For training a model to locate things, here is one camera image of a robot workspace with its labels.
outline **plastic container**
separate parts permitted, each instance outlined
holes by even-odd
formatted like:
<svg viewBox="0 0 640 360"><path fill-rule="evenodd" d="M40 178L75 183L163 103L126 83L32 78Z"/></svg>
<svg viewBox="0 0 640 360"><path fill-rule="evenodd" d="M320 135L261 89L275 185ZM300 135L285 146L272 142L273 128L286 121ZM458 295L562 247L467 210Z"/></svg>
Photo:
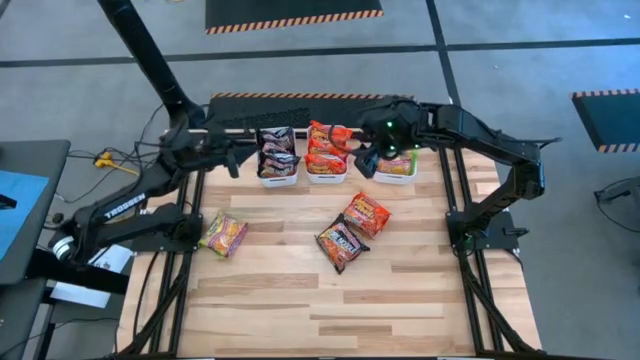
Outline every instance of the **plastic container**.
<svg viewBox="0 0 640 360"><path fill-rule="evenodd" d="M414 161L413 169L411 169L411 175L396 175L396 174L387 174L381 172L375 172L373 174L373 181L384 183L384 184L396 184L396 185L406 185L413 181L418 173L418 161Z"/></svg>
<svg viewBox="0 0 640 360"><path fill-rule="evenodd" d="M333 155L324 155L327 157L335 158L340 160L337 156ZM344 179L347 177L347 172L349 171L349 163L345 164L346 171L344 174L311 174L307 171L307 166L305 164L305 171L307 172L307 176L309 177L309 181L314 184L341 184Z"/></svg>
<svg viewBox="0 0 640 360"><path fill-rule="evenodd" d="M336 125L335 127L344 128L342 125ZM309 137L311 135L311 126L307 128L307 147L309 146ZM310 174L307 171L307 166L305 164L305 171L307 172L307 176L309 177L309 181L313 184L341 184L344 179L347 177L347 173L349 172L349 163L346 164L346 171L344 174Z"/></svg>
<svg viewBox="0 0 640 360"><path fill-rule="evenodd" d="M275 127L275 128L266 128L266 129L261 129L261 130L269 130L269 131L277 131L282 129L283 127ZM296 142L293 142L293 153L295 155L298 154L298 150L296 149ZM281 187L281 186L291 186L291 185L295 185L295 183L298 181L298 173L300 164L298 164L298 166L296 166L296 173L291 175L291 176L283 176L283 177L279 177L279 178L261 178L258 176L258 179L260 179L260 182L262 183L262 186L264 187Z"/></svg>

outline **yellow and black striped tape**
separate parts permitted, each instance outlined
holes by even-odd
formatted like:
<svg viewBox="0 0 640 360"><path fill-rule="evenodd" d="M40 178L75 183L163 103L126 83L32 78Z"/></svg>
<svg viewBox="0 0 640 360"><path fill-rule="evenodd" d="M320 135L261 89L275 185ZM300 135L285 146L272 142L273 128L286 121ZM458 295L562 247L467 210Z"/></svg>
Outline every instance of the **yellow and black striped tape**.
<svg viewBox="0 0 640 360"><path fill-rule="evenodd" d="M616 95L634 95L640 94L638 89L618 89L618 90L602 90L602 91L577 91L569 94L571 99L589 97L589 96L616 96ZM636 152L640 151L640 144L613 144L613 145L600 145L598 152L601 153L621 153L621 152Z"/></svg>
<svg viewBox="0 0 640 360"><path fill-rule="evenodd" d="M282 27L299 26L299 25L310 25L310 24L319 24L319 23L326 23L326 22L333 22L333 21L366 19L366 18L380 17L380 16L384 16L384 11L365 10L365 11L355 11L355 12L340 13L340 14L305 16L305 17L292 18L292 19L279 19L279 20L271 20L271 21L258 21L258 22L245 23L245 24L214 26L210 29L206 29L205 32L208 35L227 34L232 32L264 30L264 29L282 28Z"/></svg>
<svg viewBox="0 0 640 360"><path fill-rule="evenodd" d="M614 145L600 145L598 152L602 153L614 153L614 152L636 152L640 150L640 144L614 144Z"/></svg>
<svg viewBox="0 0 640 360"><path fill-rule="evenodd" d="M279 98L279 99L382 99L385 96L399 96L413 99L411 95L377 95L377 94L331 94L331 93L215 93L211 98L235 97L235 98Z"/></svg>
<svg viewBox="0 0 640 360"><path fill-rule="evenodd" d="M621 89L621 90L602 90L602 91L578 91L569 94L570 98L579 98L583 96L615 96L615 95L633 95L640 94L638 89Z"/></svg>

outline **wooden tabletop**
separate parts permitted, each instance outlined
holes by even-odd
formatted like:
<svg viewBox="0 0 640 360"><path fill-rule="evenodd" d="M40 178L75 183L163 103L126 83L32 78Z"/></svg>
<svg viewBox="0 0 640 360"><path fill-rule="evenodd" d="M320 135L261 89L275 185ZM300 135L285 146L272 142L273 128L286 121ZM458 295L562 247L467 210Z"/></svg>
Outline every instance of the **wooden tabletop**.
<svg viewBox="0 0 640 360"><path fill-rule="evenodd" d="M472 195L481 200L499 185L495 165L484 156L464 154ZM452 154L449 159L455 169ZM208 249L193 257L179 356L473 354L462 281L444 220L448 207L437 153L421 151L415 182L404 186L366 180L353 167L341 185L315 185L301 167L295 186L267 189L256 169L250 159L239 179L231 179L225 168L207 174L205 221L224 209L250 226L232 258ZM453 171L452 176L463 204L458 175ZM359 191L393 215L382 233L366 240L371 251L338 275L314 235ZM174 199L175 194L153 199L150 206ZM520 265L501 250L485 254L498 307L525 341L539 347ZM121 347L131 341L151 256L138 255L133 265L118 331ZM139 328L156 306L163 266L161 254L143 297ZM490 348L486 315L478 307ZM167 314L161 349L168 347L173 308Z"/></svg>

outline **white paper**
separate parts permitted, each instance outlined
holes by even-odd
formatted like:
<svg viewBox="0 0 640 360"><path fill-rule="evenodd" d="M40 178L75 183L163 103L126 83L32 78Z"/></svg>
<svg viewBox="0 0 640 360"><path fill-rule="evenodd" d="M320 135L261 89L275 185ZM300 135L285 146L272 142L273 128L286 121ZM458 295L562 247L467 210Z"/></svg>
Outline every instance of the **white paper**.
<svg viewBox="0 0 640 360"><path fill-rule="evenodd" d="M103 251L98 252L89 263L102 253ZM132 254L133 252L127 248L113 245L104 255L100 256L100 259L98 259L93 266L120 273ZM107 306L109 296L111 296L111 294L108 292L92 290L84 286L71 285L63 282L58 282L51 293L51 297L58 300L71 301L77 304L103 309Z"/></svg>

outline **floor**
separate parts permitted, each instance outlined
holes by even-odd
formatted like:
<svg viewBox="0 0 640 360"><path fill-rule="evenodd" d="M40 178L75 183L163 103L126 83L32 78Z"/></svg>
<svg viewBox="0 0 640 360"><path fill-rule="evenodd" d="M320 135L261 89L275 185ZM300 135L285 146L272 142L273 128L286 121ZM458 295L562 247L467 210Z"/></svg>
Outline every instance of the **floor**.
<svg viewBox="0 0 640 360"><path fill-rule="evenodd" d="M204 1L135 4L170 55L423 46L420 52L172 62L185 91L200 103L220 91L401 93L433 102L459 97L465 108L511 135L562 136L562 143L543 152L545 196L511 209L516 224L532 230L521 239L521 256L543 347L616 359L640 353L640 241L608 222L592 195L637 175L640 154L596 152L568 96L638 87L639 2L382 0L381 19L216 36L204 34ZM429 12L427 5L435 6ZM434 27L441 32L434 35ZM620 39L633 45L613 46ZM444 50L442 40L448 54L435 51ZM64 138L73 149L129 150L160 101L135 64L101 60L126 56L95 2L11 0L0 19L0 141ZM52 59L82 60L73 66L39 61ZM166 124L161 112L147 138ZM70 159L58 192L73 199L103 174ZM500 175L504 179L506 170ZM52 211L71 214L131 180L115 174L74 205L56 200ZM606 210L629 226L637 223L625 201ZM114 298L98 315L68 306L59 316L118 317L120 306ZM49 358L105 355L113 330L108 321L69 324L54 335Z"/></svg>

